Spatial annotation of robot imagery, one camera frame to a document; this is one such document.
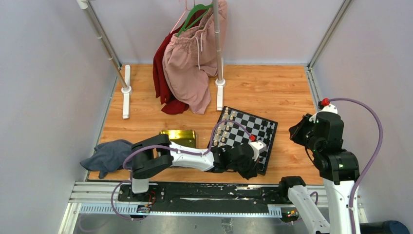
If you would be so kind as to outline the black and white chessboard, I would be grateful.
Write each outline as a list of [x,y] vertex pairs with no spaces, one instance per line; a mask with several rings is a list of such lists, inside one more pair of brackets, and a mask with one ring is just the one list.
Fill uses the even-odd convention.
[[[235,147],[244,143],[250,143],[252,142],[252,139],[255,139],[256,141],[261,140],[264,142],[264,137],[268,135],[266,133],[266,129],[270,128],[269,127],[269,122],[272,121],[274,122],[274,126],[271,127],[273,129],[271,136],[271,140],[267,143],[264,142],[267,145],[267,150],[265,152],[262,152],[259,156],[259,162],[258,162],[258,174],[260,175],[265,175],[268,164],[269,164],[269,159],[271,155],[271,150],[272,146],[274,143],[278,123],[276,121],[259,117],[257,115],[253,115],[244,111],[240,111],[231,107],[229,108],[228,115],[225,116],[225,108],[228,106],[225,106],[220,114],[220,117],[218,119],[218,127],[221,127],[222,131],[220,135],[217,135],[217,129],[214,131],[213,139],[212,142],[209,143],[209,145],[213,147],[222,147],[222,146],[230,146],[230,147]],[[234,112],[234,119],[229,120],[229,116],[231,112]],[[221,125],[221,120],[222,118],[225,117],[225,125]],[[261,123],[262,121],[265,120],[267,121],[267,126],[264,126],[264,131],[260,131]],[[230,126],[229,132],[225,130],[225,127],[228,125],[229,122],[233,123],[233,126]],[[225,142],[221,142],[221,138],[225,137]],[[213,141],[218,140],[218,145],[214,146]]]

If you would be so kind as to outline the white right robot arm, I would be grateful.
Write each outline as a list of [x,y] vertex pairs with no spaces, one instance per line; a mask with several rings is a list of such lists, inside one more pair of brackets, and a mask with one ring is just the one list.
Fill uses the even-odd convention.
[[353,191],[359,178],[356,156],[343,149],[344,122],[332,112],[306,114],[289,129],[290,139],[312,151],[313,164],[323,179],[329,218],[318,209],[300,176],[282,177],[278,197],[293,203],[310,234],[359,234],[357,195]]

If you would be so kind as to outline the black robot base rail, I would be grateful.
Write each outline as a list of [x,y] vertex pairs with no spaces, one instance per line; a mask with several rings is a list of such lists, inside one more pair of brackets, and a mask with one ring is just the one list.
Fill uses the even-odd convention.
[[148,216],[277,218],[282,223],[301,221],[297,208],[283,198],[274,184],[152,182],[142,194],[131,184],[77,182],[69,201],[82,214]]

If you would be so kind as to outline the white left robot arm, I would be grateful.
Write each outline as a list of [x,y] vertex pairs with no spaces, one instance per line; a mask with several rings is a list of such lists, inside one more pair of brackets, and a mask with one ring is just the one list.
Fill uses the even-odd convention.
[[234,171],[245,179],[258,175],[259,156],[266,151],[262,141],[238,146],[196,149],[170,141],[166,134],[158,134],[132,145],[125,159],[131,166],[131,196],[144,201],[149,196],[149,180],[169,167],[193,168],[202,172],[224,173]]

